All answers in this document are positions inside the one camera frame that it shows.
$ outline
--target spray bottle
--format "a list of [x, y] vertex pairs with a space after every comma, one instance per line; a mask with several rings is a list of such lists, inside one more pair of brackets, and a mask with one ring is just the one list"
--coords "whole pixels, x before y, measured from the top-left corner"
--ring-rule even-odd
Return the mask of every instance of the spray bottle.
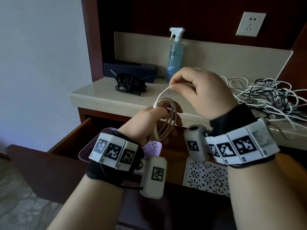
[[171, 27], [169, 31], [172, 32], [171, 40], [173, 36], [175, 35], [175, 42], [172, 43], [171, 49], [169, 51], [169, 64], [167, 66], [167, 76], [166, 81], [170, 81], [172, 76], [180, 70], [181, 60], [182, 60], [182, 54], [183, 54], [183, 47], [184, 45], [180, 43], [182, 39], [182, 34], [185, 31], [185, 29], [181, 27]]

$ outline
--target backsplash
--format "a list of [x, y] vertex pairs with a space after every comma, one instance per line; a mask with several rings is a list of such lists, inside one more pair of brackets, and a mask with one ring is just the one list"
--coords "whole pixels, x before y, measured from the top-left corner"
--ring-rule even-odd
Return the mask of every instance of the backsplash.
[[[168, 37], [115, 32], [115, 56], [118, 60], [158, 65], [158, 75], [166, 74], [171, 41]], [[242, 46], [183, 39], [182, 67], [198, 67], [220, 76], [277, 78], [291, 56], [290, 50]]]

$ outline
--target forearm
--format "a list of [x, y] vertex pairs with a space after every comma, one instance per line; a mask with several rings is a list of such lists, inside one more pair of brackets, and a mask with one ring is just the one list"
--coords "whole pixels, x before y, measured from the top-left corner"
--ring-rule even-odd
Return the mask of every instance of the forearm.
[[228, 181], [238, 230], [307, 229], [307, 214], [276, 160], [244, 169], [229, 166]]
[[85, 175], [48, 230], [114, 230], [122, 194], [122, 188]]

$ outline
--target floor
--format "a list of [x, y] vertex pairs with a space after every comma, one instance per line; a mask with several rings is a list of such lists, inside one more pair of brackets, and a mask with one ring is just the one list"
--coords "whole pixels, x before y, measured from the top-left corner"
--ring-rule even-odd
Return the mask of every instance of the floor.
[[0, 230], [45, 230], [61, 207], [38, 198], [12, 163], [0, 159]]

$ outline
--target hand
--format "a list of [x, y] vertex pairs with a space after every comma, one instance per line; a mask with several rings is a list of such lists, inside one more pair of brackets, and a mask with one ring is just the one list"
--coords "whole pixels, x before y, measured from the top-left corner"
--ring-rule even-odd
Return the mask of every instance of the hand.
[[[177, 112], [182, 113], [179, 104], [175, 104]], [[138, 142], [140, 146], [143, 147], [150, 141], [150, 135], [154, 131], [155, 125], [157, 124], [158, 131], [163, 125], [164, 121], [161, 121], [160, 119], [167, 119], [169, 117], [169, 107], [170, 105], [168, 102], [162, 103], [155, 109], [153, 109], [152, 106], [147, 107], [144, 110], [139, 111], [132, 119], [119, 128], [118, 132]], [[177, 116], [176, 124], [177, 126], [182, 127], [182, 121], [179, 115]], [[175, 128], [171, 130], [170, 135], [177, 136]], [[168, 138], [165, 138], [161, 143], [167, 144], [168, 142]]]
[[[192, 82], [196, 90], [180, 83]], [[169, 82], [205, 119], [212, 120], [238, 105], [226, 83], [215, 73], [184, 67]]]

